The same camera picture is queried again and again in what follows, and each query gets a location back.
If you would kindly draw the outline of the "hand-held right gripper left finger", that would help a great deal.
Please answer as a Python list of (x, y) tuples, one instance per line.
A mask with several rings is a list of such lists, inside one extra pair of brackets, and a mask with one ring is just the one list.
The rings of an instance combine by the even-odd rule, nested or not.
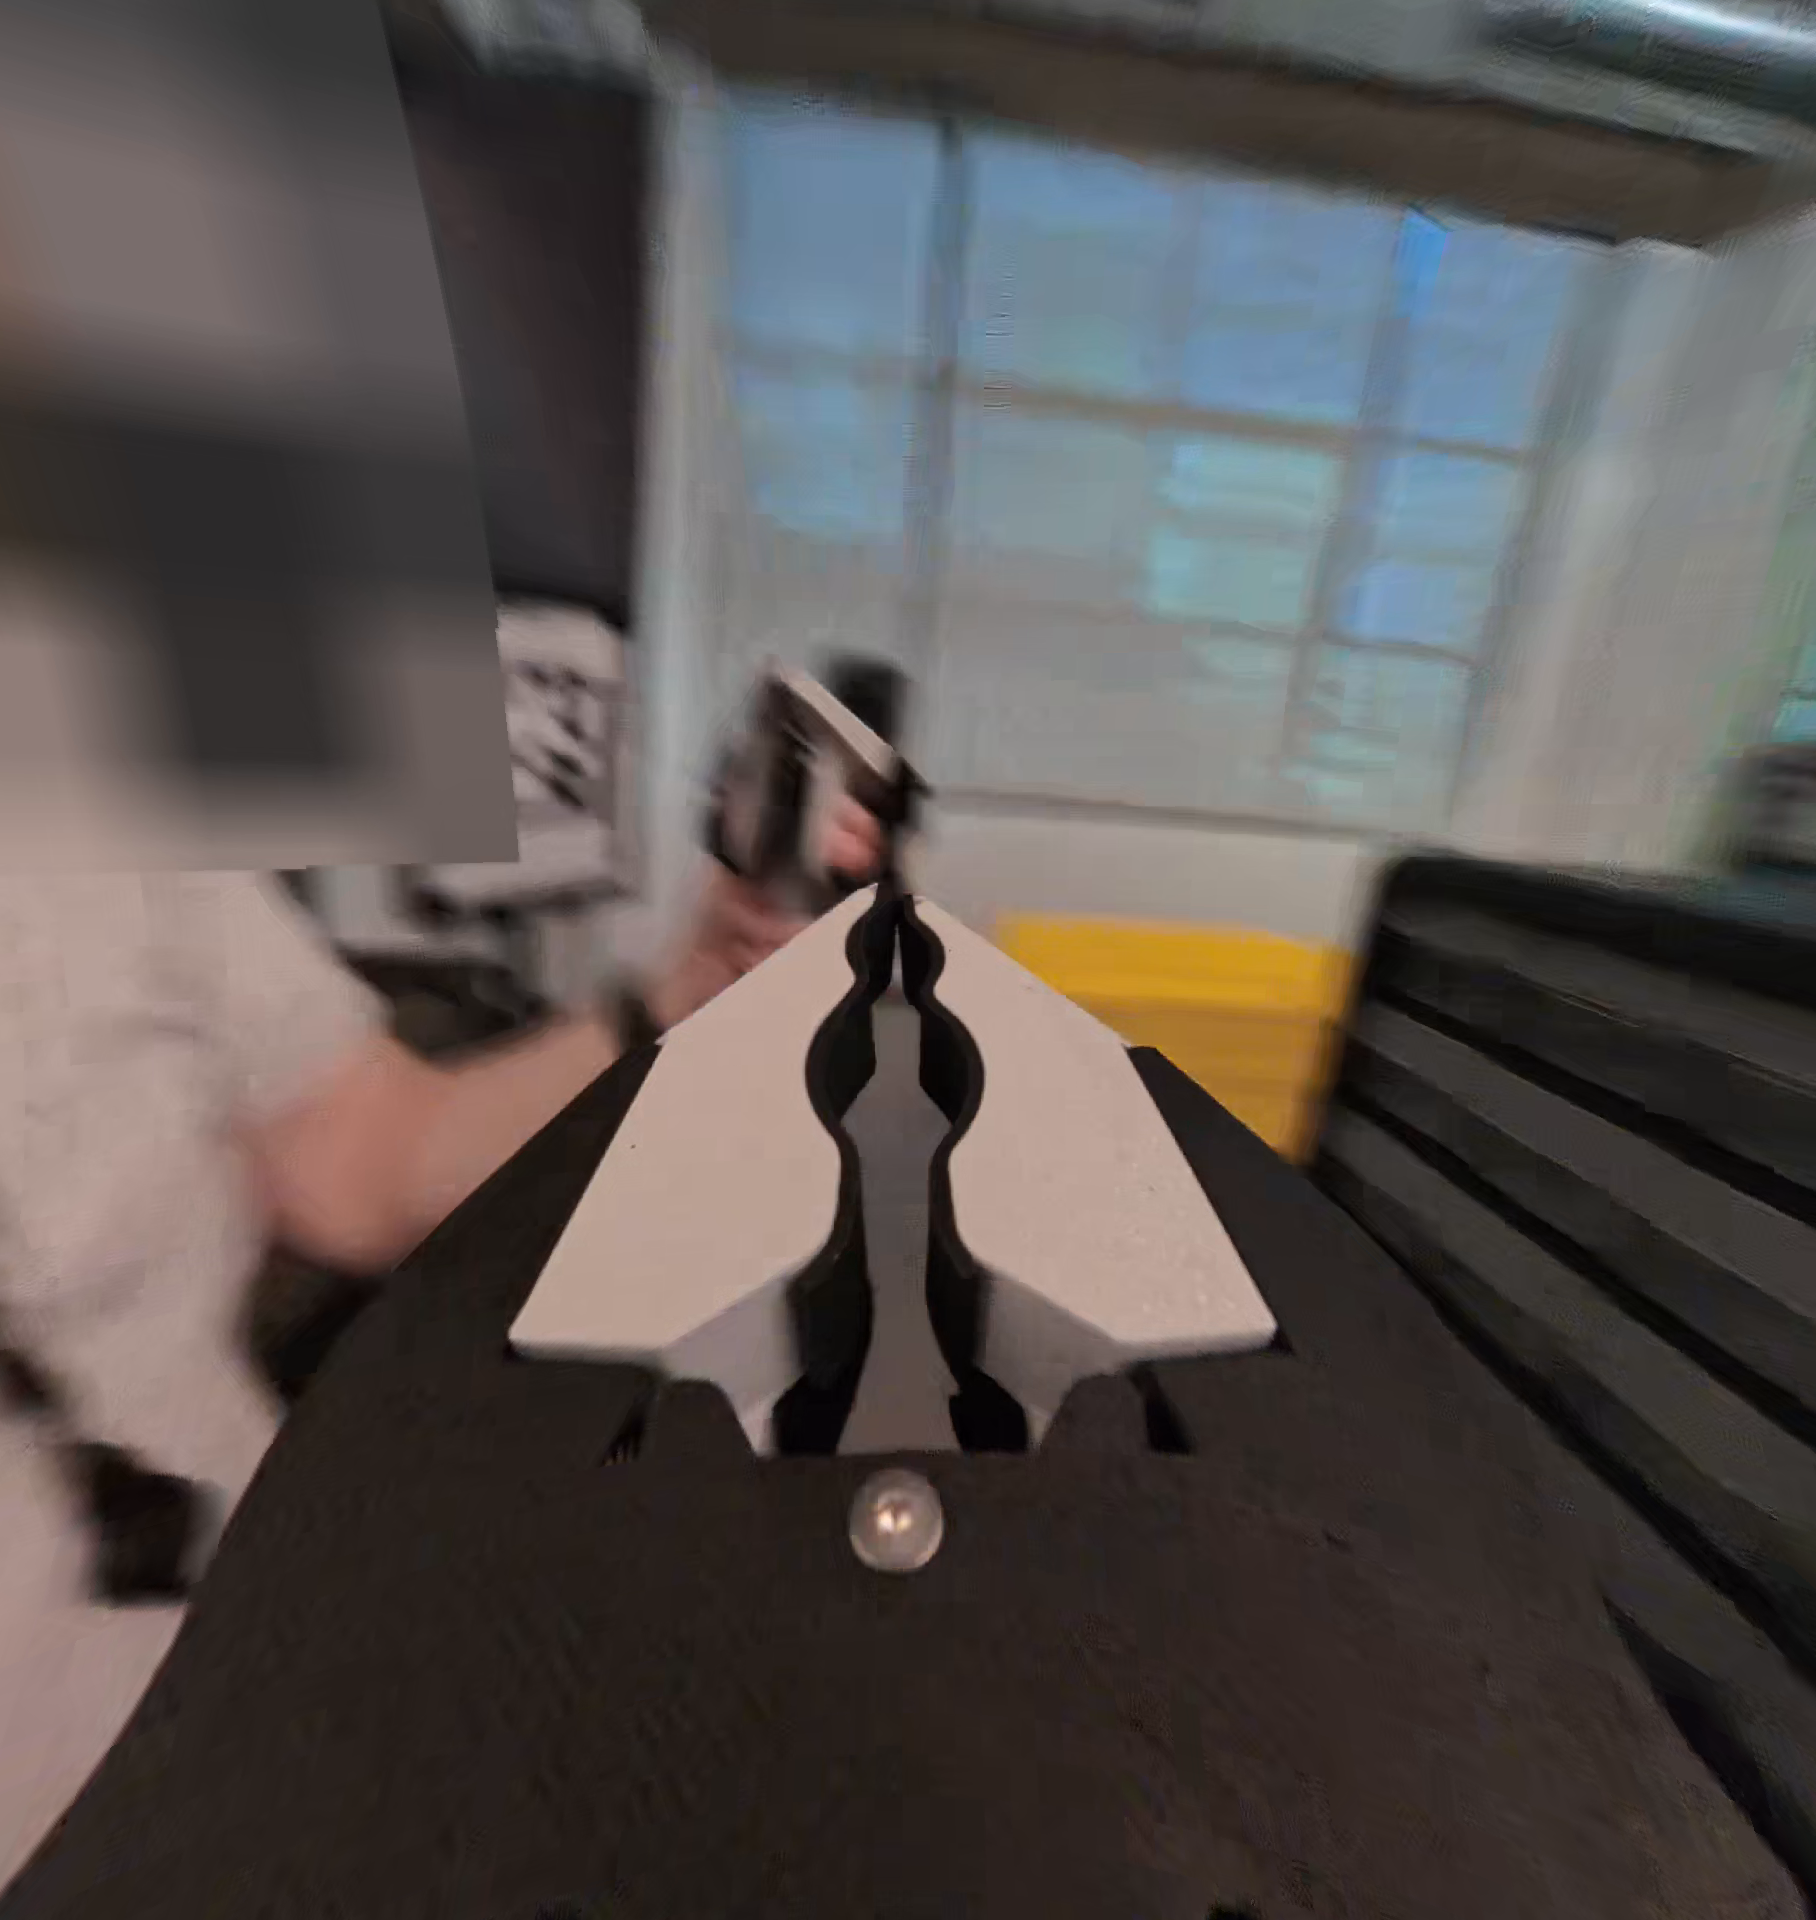
[(708, 1382), (758, 1455), (831, 1455), (870, 1352), (847, 1112), (876, 1071), (897, 896), (866, 886), (649, 1053), (514, 1318), (532, 1360)]

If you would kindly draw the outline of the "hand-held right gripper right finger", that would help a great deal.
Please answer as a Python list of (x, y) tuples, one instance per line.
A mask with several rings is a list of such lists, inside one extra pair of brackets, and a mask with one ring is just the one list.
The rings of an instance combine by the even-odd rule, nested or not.
[(1032, 1451), (1087, 1380), (1154, 1406), (1161, 1364), (1280, 1322), (1109, 1027), (916, 895), (897, 913), (928, 1163), (924, 1308), (967, 1455)]

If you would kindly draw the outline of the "black drawer cabinet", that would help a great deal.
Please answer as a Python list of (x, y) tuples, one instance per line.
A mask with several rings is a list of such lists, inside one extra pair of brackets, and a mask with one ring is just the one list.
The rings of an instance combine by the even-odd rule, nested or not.
[(1407, 858), (1313, 1147), (1556, 1448), (1618, 1637), (1816, 1916), (1816, 928)]

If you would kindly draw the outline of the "person's left hand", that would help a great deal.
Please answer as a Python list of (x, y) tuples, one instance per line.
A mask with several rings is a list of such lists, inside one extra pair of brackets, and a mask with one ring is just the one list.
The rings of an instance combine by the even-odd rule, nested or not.
[[(826, 866), (857, 886), (881, 862), (881, 823), (851, 799), (838, 800), (823, 827)], [(798, 910), (703, 854), (686, 890), (680, 927), (642, 990), (659, 1033), (700, 1013), (776, 954), (803, 927)]]

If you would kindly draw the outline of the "yellow plastic bin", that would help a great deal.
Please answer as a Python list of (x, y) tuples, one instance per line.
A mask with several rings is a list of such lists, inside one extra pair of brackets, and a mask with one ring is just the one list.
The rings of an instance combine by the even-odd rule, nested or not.
[(1342, 946), (1234, 924), (1001, 916), (993, 942), (1180, 1069), (1290, 1163), (1313, 1149), (1355, 983)]

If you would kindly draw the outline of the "dark panel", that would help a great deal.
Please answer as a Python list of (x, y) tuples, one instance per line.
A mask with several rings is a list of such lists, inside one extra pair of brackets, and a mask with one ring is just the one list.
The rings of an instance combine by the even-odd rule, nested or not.
[(487, 563), (625, 633), (635, 592), (653, 104), (404, 62)]

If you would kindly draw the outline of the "large paned window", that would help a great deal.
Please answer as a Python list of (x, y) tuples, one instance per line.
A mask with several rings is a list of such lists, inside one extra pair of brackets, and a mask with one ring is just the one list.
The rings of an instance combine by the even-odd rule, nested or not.
[(1584, 239), (732, 92), (727, 638), (909, 687), (952, 802), (1444, 824)]

